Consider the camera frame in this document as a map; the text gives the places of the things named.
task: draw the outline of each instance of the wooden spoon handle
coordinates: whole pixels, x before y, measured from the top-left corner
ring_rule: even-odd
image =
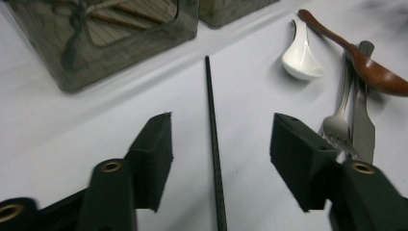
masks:
[[[329,29],[325,28],[323,25],[321,25],[314,17],[313,15],[307,11],[307,10],[299,10],[297,13],[299,15],[300,19],[302,19],[306,24],[313,29],[314,31],[327,36],[328,38],[334,40],[337,42],[342,48],[344,48],[345,51],[347,52],[355,52],[357,48],[355,48],[353,45],[351,45],[348,41],[346,41],[344,38],[341,38],[340,36],[334,34],[331,32]]]

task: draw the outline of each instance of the brown wooden spoon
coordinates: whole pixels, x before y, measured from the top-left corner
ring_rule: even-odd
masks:
[[[350,44],[344,38],[341,38],[325,28],[307,10],[299,10],[297,14],[312,30],[332,39],[352,56],[352,62],[356,72],[368,86],[384,93],[408,96],[407,81],[361,53],[357,47]]]

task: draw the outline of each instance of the white spoon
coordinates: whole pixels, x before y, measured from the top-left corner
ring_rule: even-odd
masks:
[[[291,46],[282,56],[283,66],[298,79],[314,80],[323,77],[323,68],[309,47],[306,23],[295,19],[293,24],[296,29],[295,36]]]

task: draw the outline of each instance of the knife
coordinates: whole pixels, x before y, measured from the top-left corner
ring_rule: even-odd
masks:
[[[359,50],[370,57],[374,50],[374,45],[369,41],[362,41]],[[354,104],[352,111],[351,138],[354,149],[359,153],[362,160],[372,164],[375,147],[375,127],[367,112],[367,85],[364,83],[355,70],[354,80]]]

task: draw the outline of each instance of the ceramic soup spoon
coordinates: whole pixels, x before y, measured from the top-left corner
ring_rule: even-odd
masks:
[[[332,39],[351,55],[356,72],[368,86],[384,93],[408,96],[408,82],[404,79],[361,53],[357,47],[345,39],[329,31],[310,12],[299,10],[298,15],[310,28]]]
[[[324,71],[309,47],[306,23],[296,19],[293,24],[296,29],[294,40],[282,56],[282,65],[298,79],[314,80],[323,77]]]

